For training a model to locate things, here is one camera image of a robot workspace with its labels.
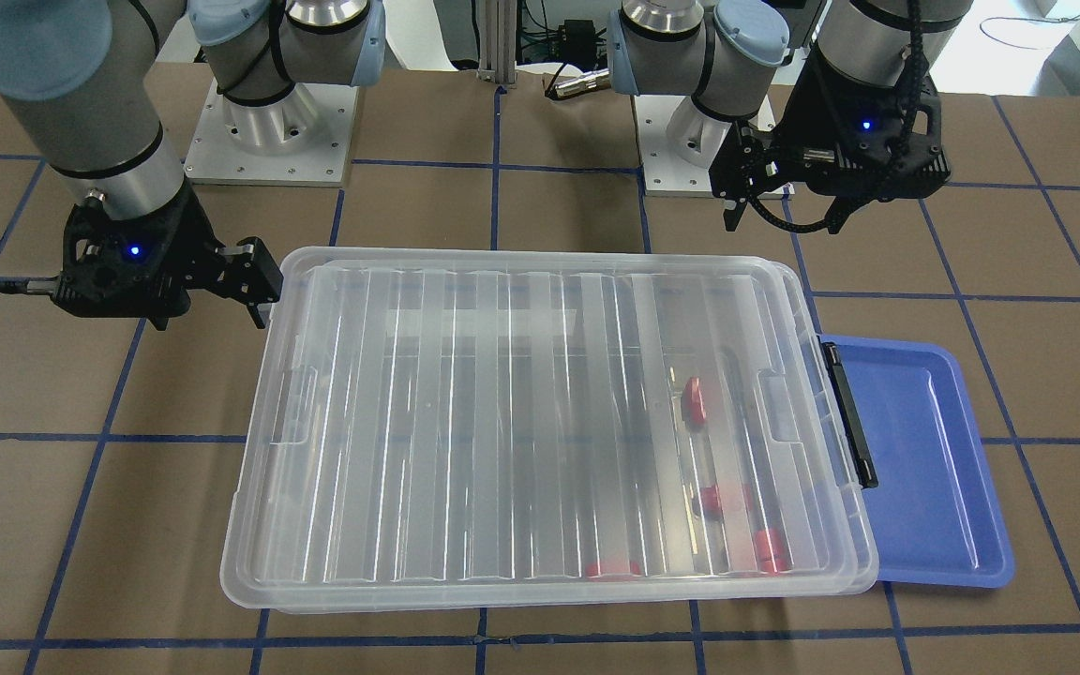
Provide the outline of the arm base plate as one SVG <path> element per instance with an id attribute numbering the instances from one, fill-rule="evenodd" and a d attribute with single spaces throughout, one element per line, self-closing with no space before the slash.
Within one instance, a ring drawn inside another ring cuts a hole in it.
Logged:
<path id="1" fill-rule="evenodd" d="M 634 96 L 636 140 L 648 195 L 711 198 L 708 167 L 728 124 L 687 96 Z"/>
<path id="2" fill-rule="evenodd" d="M 281 102 L 245 107 L 211 87 L 185 175 L 195 185 L 342 188 L 360 94 L 300 82 Z"/>

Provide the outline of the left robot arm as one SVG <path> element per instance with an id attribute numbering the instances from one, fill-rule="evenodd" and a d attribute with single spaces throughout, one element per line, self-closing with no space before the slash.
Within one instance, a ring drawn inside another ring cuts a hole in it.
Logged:
<path id="1" fill-rule="evenodd" d="M 774 129 L 755 116 L 794 48 L 797 1 L 624 1 L 606 30 L 611 85 L 678 96 L 674 137 L 708 171 L 733 232 L 746 210 L 788 233 L 837 234 L 870 203 L 951 179 L 933 60 L 968 1 L 832 1 Z"/>

